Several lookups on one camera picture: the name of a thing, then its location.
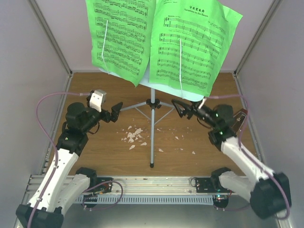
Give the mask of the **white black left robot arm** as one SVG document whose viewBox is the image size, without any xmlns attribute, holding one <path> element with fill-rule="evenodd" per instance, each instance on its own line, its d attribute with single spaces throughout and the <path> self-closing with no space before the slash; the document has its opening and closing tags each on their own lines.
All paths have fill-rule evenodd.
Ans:
<svg viewBox="0 0 304 228">
<path fill-rule="evenodd" d="M 16 210 L 24 228 L 60 228 L 64 215 L 81 194 L 88 199 L 112 191 L 113 178 L 98 178 L 95 170 L 84 167 L 77 170 L 66 187 L 63 185 L 86 146 L 91 129 L 99 127 L 100 121 L 116 122 L 122 106 L 118 103 L 110 112 L 79 102 L 68 106 L 53 161 L 29 202 Z"/>
</svg>

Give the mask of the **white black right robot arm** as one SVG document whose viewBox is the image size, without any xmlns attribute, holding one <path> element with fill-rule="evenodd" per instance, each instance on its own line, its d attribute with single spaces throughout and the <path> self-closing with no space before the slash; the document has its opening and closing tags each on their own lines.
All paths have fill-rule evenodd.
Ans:
<svg viewBox="0 0 304 228">
<path fill-rule="evenodd" d="M 171 102 L 180 117 L 190 119 L 196 116 L 198 122 L 205 122 L 210 129 L 208 136 L 211 144 L 245 174 L 243 178 L 229 169 L 218 169 L 211 174 L 212 190 L 222 192 L 227 189 L 236 193 L 261 219 L 283 210 L 286 214 L 281 219 L 289 217 L 292 201 L 288 177 L 267 167 L 242 144 L 240 135 L 233 130 L 235 119 L 232 106 L 220 104 L 211 109 L 204 104 L 204 100 L 191 104 L 176 99 Z"/>
</svg>

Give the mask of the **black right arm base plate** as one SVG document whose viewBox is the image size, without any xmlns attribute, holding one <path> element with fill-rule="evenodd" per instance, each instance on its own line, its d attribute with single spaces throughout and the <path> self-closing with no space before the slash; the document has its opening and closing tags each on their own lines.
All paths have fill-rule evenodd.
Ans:
<svg viewBox="0 0 304 228">
<path fill-rule="evenodd" d="M 210 177 L 196 177 L 195 187 L 197 193 L 216 193 L 219 189 L 216 189 L 213 185 Z"/>
</svg>

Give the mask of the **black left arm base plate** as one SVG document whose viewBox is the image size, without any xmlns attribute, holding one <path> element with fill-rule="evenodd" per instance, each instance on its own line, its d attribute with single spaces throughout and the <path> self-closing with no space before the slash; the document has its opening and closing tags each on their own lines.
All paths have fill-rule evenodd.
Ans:
<svg viewBox="0 0 304 228">
<path fill-rule="evenodd" d="M 113 178 L 111 177 L 97 177 L 97 180 L 96 180 L 96 184 L 100 184 L 102 182 L 106 182 L 106 181 L 112 181 Z M 93 191 L 93 193 L 95 195 L 98 195 L 98 194 L 106 194 L 106 193 L 110 193 L 112 191 L 112 183 L 109 182 L 109 183 L 104 183 L 98 187 L 96 187 Z"/>
</svg>

